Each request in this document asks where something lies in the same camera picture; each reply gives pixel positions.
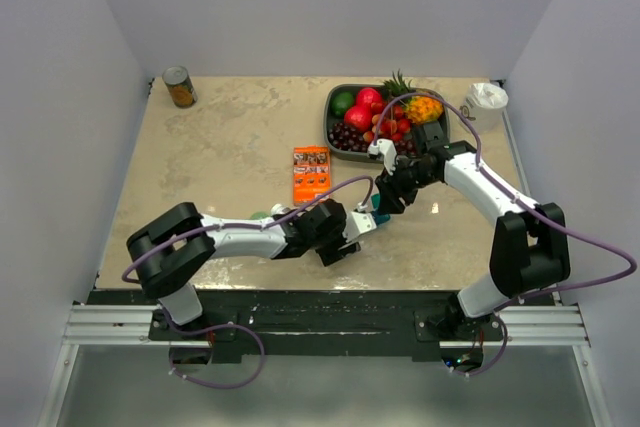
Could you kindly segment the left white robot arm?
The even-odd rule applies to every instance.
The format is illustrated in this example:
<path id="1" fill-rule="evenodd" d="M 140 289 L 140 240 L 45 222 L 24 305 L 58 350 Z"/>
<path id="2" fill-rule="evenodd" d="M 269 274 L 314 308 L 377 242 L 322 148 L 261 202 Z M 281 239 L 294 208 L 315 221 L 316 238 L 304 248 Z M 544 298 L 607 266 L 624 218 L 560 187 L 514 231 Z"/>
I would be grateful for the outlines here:
<path id="1" fill-rule="evenodd" d="M 305 211 L 276 207 L 259 220 L 204 215 L 191 202 L 176 205 L 127 240 L 132 271 L 147 298 L 157 301 L 185 339 L 207 327 L 191 278 L 210 259 L 299 258 L 313 250 L 329 266 L 359 250 L 360 236 L 375 229 L 363 208 L 346 211 L 332 199 Z"/>

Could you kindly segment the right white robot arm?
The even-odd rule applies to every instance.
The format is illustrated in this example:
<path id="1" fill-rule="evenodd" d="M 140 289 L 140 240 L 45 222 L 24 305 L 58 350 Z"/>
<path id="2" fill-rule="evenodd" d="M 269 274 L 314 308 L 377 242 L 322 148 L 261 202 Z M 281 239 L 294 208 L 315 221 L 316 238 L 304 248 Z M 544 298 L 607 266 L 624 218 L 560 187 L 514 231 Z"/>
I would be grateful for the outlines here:
<path id="1" fill-rule="evenodd" d="M 392 141 L 379 139 L 367 153 L 383 161 L 375 180 L 381 214 L 403 213 L 419 189 L 441 182 L 462 194 L 494 228 L 489 273 L 460 290 L 445 316 L 452 337 L 469 339 L 480 329 L 480 317 L 522 294 L 568 278 L 562 209 L 554 203 L 540 204 L 505 184 L 468 142 L 438 142 L 420 158 L 410 159 L 399 155 Z"/>

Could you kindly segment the green pill bottle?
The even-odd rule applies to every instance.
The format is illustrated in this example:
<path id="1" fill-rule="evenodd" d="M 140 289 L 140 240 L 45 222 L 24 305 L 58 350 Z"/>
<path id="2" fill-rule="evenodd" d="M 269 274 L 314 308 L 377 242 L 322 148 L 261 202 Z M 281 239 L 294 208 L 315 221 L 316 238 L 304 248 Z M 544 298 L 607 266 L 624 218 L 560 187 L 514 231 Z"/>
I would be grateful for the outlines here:
<path id="1" fill-rule="evenodd" d="M 255 221 L 261 221 L 264 219 L 268 219 L 270 218 L 271 215 L 268 212 L 265 211 L 258 211 L 258 212 L 254 212 L 249 219 L 250 220 L 255 220 Z"/>

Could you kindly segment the teal weekly pill organizer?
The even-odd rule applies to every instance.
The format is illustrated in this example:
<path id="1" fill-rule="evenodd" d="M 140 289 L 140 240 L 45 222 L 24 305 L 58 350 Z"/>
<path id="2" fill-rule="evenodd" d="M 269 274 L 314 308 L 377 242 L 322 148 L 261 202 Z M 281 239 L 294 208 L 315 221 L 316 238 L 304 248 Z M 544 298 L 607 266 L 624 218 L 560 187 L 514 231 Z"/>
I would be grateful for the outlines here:
<path id="1" fill-rule="evenodd" d="M 384 224 L 386 222 L 389 222 L 391 220 L 391 215 L 390 214 L 383 214 L 379 210 L 379 206 L 380 206 L 380 195 L 379 194 L 375 194 L 375 195 L 373 195 L 371 197 L 371 205 L 373 207 L 371 215 L 373 216 L 374 221 L 375 221 L 377 226 L 382 225 L 382 224 Z"/>

